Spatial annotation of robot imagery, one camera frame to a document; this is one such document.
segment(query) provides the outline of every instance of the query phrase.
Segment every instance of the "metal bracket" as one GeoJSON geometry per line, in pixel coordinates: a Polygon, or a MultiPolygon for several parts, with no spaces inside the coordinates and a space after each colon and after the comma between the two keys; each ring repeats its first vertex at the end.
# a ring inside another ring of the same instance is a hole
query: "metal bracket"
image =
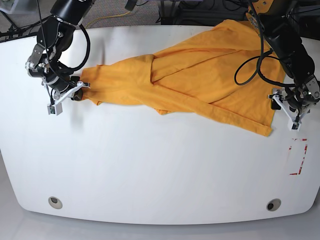
{"type": "Polygon", "coordinates": [[[27,63],[25,64],[25,68],[26,69],[33,69],[36,65],[38,65],[44,50],[45,50],[45,48],[41,44],[37,43],[34,46],[34,49],[32,51],[32,55],[30,56],[27,63]]]}
{"type": "Polygon", "coordinates": [[[88,87],[88,85],[86,85],[82,81],[78,81],[75,87],[73,87],[69,91],[67,91],[63,96],[61,96],[58,100],[56,100],[53,105],[48,104],[47,108],[48,108],[49,115],[55,114],[58,116],[59,114],[61,114],[63,111],[62,110],[62,102],[64,100],[66,100],[68,97],[72,97],[73,94],[76,91],[78,91],[79,89],[81,89],[82,87],[88,87]]]}
{"type": "Polygon", "coordinates": [[[311,77],[310,81],[308,81],[305,85],[314,99],[320,98],[320,87],[315,76],[311,77]]]}
{"type": "Polygon", "coordinates": [[[290,110],[288,110],[286,108],[286,106],[280,101],[280,95],[276,94],[273,95],[272,97],[273,100],[276,101],[276,103],[281,107],[281,109],[285,112],[285,114],[288,116],[289,118],[289,122],[288,122],[288,128],[289,130],[297,130],[299,131],[301,128],[301,119],[303,118],[304,114],[300,117],[299,122],[296,121],[296,117],[292,116],[290,113],[290,110]]]}

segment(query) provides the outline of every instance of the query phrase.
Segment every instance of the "white table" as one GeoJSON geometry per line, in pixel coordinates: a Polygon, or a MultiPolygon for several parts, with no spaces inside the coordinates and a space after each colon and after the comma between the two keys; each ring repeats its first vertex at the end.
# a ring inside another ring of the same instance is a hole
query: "white table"
{"type": "MultiPolygon", "coordinates": [[[[90,29],[85,67],[154,53],[209,29],[90,29]]],[[[320,76],[320,44],[303,41],[320,76]]],[[[320,186],[319,108],[303,119],[300,132],[290,132],[284,112],[277,111],[270,137],[193,113],[161,116],[147,106],[95,106],[89,100],[68,99],[61,115],[48,115],[41,80],[24,69],[35,43],[32,37],[0,44],[0,149],[24,209],[93,221],[184,225],[275,218],[312,206],[320,186]],[[290,175],[298,173],[303,157],[301,174],[290,175]],[[49,197],[59,198],[62,209],[52,208],[49,197]],[[267,210],[272,199],[281,200],[274,212],[267,210]]],[[[85,46],[82,33],[75,32],[62,62],[76,66],[85,46]]]]}

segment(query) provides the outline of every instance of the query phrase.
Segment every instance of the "round hole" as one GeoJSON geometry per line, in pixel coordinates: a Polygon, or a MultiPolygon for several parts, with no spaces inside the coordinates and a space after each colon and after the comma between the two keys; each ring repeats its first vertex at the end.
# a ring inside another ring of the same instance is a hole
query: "round hole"
{"type": "Polygon", "coordinates": [[[62,208],[62,202],[58,198],[51,196],[51,197],[49,197],[48,201],[49,201],[50,206],[53,207],[54,209],[61,209],[62,208]]]}
{"type": "Polygon", "coordinates": [[[266,205],[266,209],[270,212],[274,212],[278,210],[278,208],[281,205],[281,200],[280,199],[273,199],[268,204],[266,205]]]}
{"type": "Polygon", "coordinates": [[[58,203],[58,199],[54,198],[54,197],[51,197],[51,201],[54,203],[54,204],[57,204],[58,203]]]}
{"type": "Polygon", "coordinates": [[[274,208],[274,204],[273,203],[269,203],[267,208],[268,208],[268,210],[272,210],[274,208]]]}

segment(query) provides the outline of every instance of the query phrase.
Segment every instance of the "orange shirt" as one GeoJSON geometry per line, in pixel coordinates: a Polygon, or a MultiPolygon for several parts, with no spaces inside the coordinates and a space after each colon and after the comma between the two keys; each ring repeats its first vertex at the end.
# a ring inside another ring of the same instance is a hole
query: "orange shirt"
{"type": "MultiPolygon", "coordinates": [[[[257,33],[243,23],[225,20],[155,54],[84,69],[81,81],[90,88],[83,89],[83,99],[97,105],[144,104],[160,114],[194,112],[268,136],[274,111],[267,96],[275,86],[258,75],[245,86],[234,82],[237,68],[259,54],[257,33]]],[[[256,64],[256,60],[246,64],[238,82],[247,80],[256,64]]],[[[281,64],[271,58],[263,60],[261,71],[274,81],[285,77],[281,64]]]]}

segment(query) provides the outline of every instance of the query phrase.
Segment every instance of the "red marking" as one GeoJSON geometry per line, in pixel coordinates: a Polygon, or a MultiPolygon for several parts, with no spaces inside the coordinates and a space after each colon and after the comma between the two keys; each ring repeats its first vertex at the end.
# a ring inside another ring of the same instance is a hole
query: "red marking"
{"type": "Polygon", "coordinates": [[[300,175],[300,174],[301,174],[302,167],[303,167],[304,162],[305,162],[305,157],[306,157],[306,153],[307,153],[307,148],[308,148],[308,145],[306,144],[305,147],[304,147],[304,157],[303,157],[303,159],[302,159],[299,172],[298,172],[298,173],[291,173],[290,175],[300,175]]]}

